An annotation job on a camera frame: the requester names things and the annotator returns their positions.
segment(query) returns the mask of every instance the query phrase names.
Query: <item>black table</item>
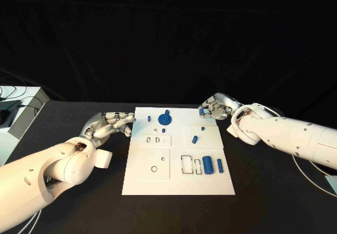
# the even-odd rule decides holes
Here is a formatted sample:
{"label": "black table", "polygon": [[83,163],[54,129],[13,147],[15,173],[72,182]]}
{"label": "black table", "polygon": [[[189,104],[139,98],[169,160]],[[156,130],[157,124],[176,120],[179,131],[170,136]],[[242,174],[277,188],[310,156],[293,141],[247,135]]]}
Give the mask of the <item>black table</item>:
{"label": "black table", "polygon": [[[198,107],[51,101],[9,162],[77,137],[98,112],[134,112],[137,106]],[[235,138],[227,132],[229,119],[218,121],[218,125],[237,195],[123,196],[130,138],[119,133],[101,147],[113,152],[110,168],[96,168],[88,180],[42,210],[34,233],[336,233],[337,198],[312,185],[290,155],[264,142],[251,146]],[[313,180],[332,191],[309,162],[299,162]],[[5,233],[18,233],[24,225]]]}

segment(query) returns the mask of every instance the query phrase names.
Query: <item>white cable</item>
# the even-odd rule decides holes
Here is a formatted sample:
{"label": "white cable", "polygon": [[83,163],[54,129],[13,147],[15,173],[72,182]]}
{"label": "white cable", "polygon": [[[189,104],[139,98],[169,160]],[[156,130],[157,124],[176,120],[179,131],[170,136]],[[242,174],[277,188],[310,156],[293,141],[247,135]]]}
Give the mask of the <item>white cable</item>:
{"label": "white cable", "polygon": [[[260,106],[263,106],[268,111],[271,111],[277,116],[281,117],[281,115],[280,115],[273,109],[270,109],[267,106],[264,106],[264,105],[261,105],[261,104],[258,104],[258,103],[254,103],[254,105],[255,105],[255,104],[260,105]],[[316,164],[314,164],[313,162],[312,162],[312,164],[313,164],[313,166],[317,168],[317,170],[319,170],[320,172],[323,172],[327,176],[330,176],[333,179],[337,180],[337,178],[335,178],[330,174],[327,174],[327,173],[316,166]],[[299,164],[297,164],[297,168],[299,168],[300,172],[304,174],[304,176],[306,176],[306,178],[309,179],[309,181],[313,183],[313,185],[314,185],[320,190],[323,190],[326,193],[329,193],[330,195],[333,195],[335,197],[337,197],[337,195],[335,195],[333,193],[330,193],[326,189],[323,189],[323,188],[313,182],[313,180],[312,180],[312,179],[309,178],[309,176],[306,175],[303,169],[300,168]]]}
{"label": "white cable", "polygon": [[326,174],[329,177],[332,177],[333,179],[336,179],[337,180],[337,178],[335,177],[335,176],[332,176],[330,174],[327,174],[317,166],[316,166],[316,164],[312,162],[312,164],[313,164],[313,166],[317,168],[317,170],[323,173],[323,174]]}
{"label": "white cable", "polygon": [[326,193],[329,193],[330,195],[333,195],[335,197],[337,197],[337,195],[335,195],[333,193],[330,193],[326,189],[323,189],[323,188],[313,182],[313,180],[312,180],[312,179],[309,178],[309,176],[306,175],[303,169],[300,168],[299,164],[297,164],[297,168],[299,168],[300,172],[304,174],[304,176],[306,176],[306,178],[309,179],[309,181],[313,183],[313,185],[314,185],[320,190],[323,190]]}
{"label": "white cable", "polygon": [[25,229],[26,229],[28,225],[32,223],[32,220],[34,220],[34,218],[36,217],[36,215],[38,215],[38,212],[34,214],[34,217],[32,217],[31,221],[26,223],[25,227],[24,227],[22,230],[18,232],[18,234],[21,234],[21,233],[25,231]]}
{"label": "white cable", "polygon": [[38,215],[36,221],[35,221],[35,223],[34,223],[34,226],[32,226],[31,232],[29,232],[28,234],[31,234],[31,233],[32,233],[32,231],[34,231],[35,224],[38,223],[38,220],[39,220],[39,217],[41,217],[41,212],[39,212],[39,215]]}

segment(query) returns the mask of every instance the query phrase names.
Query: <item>small blue piece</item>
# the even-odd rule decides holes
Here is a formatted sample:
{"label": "small blue piece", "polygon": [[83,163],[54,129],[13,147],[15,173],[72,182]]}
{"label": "small blue piece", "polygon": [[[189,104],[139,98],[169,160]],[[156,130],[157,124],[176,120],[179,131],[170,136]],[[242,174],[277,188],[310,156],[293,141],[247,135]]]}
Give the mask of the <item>small blue piece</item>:
{"label": "small blue piece", "polygon": [[212,164],[212,158],[211,156],[202,157],[202,164],[204,164],[204,171],[206,175],[211,175],[215,173],[214,170],[214,164]]}
{"label": "small blue piece", "polygon": [[198,142],[198,136],[193,136],[192,143],[196,144],[196,142]]}
{"label": "small blue piece", "polygon": [[224,163],[222,163],[222,160],[218,159],[218,167],[219,167],[219,172],[224,173]]}
{"label": "small blue piece", "polygon": [[166,110],[166,113],[160,115],[159,117],[159,123],[162,125],[169,125],[172,122],[172,117],[170,117],[170,111]]}

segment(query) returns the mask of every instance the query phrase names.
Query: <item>white robotic arm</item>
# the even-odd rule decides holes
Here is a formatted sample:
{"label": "white robotic arm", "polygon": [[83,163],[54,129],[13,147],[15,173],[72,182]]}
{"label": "white robotic arm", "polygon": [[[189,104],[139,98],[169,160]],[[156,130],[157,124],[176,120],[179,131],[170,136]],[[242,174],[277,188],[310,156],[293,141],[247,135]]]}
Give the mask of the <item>white robotic arm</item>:
{"label": "white robotic arm", "polygon": [[199,107],[201,117],[232,115],[229,133],[251,145],[261,139],[276,149],[337,170],[337,130],[317,124],[274,117],[260,104],[244,105],[217,93]]}
{"label": "white robotic arm", "polygon": [[98,113],[87,122],[80,137],[0,167],[0,233],[87,180],[94,166],[110,166],[113,153],[97,148],[110,134],[132,135],[126,124],[134,121],[134,113]]}

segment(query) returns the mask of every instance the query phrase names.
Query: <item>white board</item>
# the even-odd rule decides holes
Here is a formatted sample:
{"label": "white board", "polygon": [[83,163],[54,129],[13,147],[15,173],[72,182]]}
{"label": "white board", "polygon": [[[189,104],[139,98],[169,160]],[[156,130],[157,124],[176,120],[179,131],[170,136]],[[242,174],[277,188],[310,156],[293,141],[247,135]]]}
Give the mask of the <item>white board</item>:
{"label": "white board", "polygon": [[[166,110],[172,116],[168,126],[159,123]],[[198,109],[185,108],[137,107],[136,118],[123,195],[235,195],[217,121],[201,118]],[[212,175],[204,171],[204,156],[212,157]],[[219,158],[224,173],[219,173]]]}

